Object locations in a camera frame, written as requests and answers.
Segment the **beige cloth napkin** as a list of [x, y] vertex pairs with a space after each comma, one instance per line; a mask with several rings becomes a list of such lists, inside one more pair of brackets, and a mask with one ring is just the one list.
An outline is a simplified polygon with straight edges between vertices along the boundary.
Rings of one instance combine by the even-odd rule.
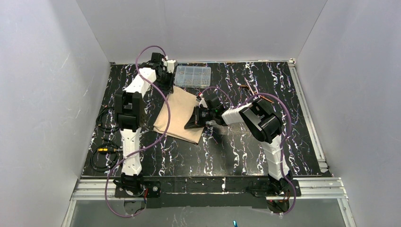
[[185, 90], [174, 86], [174, 92], [167, 97], [170, 106], [170, 124], [168, 122], [168, 110], [166, 103], [163, 104], [156, 121], [153, 124], [153, 131], [162, 134], [166, 129], [167, 135], [187, 142], [198, 144], [203, 128], [184, 129], [190, 119], [193, 108], [199, 104], [196, 96]]

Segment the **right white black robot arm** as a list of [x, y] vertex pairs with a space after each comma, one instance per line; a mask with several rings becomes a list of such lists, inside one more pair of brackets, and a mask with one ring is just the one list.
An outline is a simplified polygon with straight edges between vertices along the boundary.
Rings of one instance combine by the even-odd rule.
[[244, 123], [254, 138], [261, 142], [268, 164], [268, 176], [274, 180], [289, 178], [289, 167], [281, 150], [282, 120], [274, 113], [270, 103], [261, 98], [253, 98], [240, 107], [224, 107], [217, 97], [197, 99], [199, 104], [193, 108], [185, 129], [202, 128], [206, 122], [215, 121], [218, 125], [229, 126]]

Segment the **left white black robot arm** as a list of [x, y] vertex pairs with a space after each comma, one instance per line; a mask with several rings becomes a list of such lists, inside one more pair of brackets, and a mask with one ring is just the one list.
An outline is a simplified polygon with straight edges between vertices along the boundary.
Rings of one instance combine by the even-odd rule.
[[151, 84], [156, 85], [163, 95], [172, 93], [176, 66], [176, 60], [154, 52], [148, 62], [139, 65], [133, 81], [114, 95], [115, 119], [122, 137], [123, 175], [138, 176], [142, 171], [138, 150], [141, 128], [146, 121], [143, 97]]

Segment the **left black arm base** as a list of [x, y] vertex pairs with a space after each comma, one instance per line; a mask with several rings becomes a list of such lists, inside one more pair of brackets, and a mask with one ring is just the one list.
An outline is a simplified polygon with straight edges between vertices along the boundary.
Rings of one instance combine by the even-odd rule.
[[113, 183], [116, 185], [114, 194], [116, 198], [158, 198], [161, 194], [161, 183], [159, 181], [145, 181], [140, 183], [139, 186], [136, 183], [125, 185], [119, 181]]

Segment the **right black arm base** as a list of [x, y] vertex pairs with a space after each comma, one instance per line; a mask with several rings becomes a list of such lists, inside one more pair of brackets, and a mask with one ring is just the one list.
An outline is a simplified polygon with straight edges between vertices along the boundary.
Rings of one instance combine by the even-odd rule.
[[251, 181], [246, 187], [246, 192], [249, 192], [255, 197], [272, 197], [277, 196], [279, 198], [288, 198], [295, 196], [301, 196], [301, 189], [297, 180], [291, 181], [292, 185], [282, 178], [280, 181], [275, 179], [257, 179]]

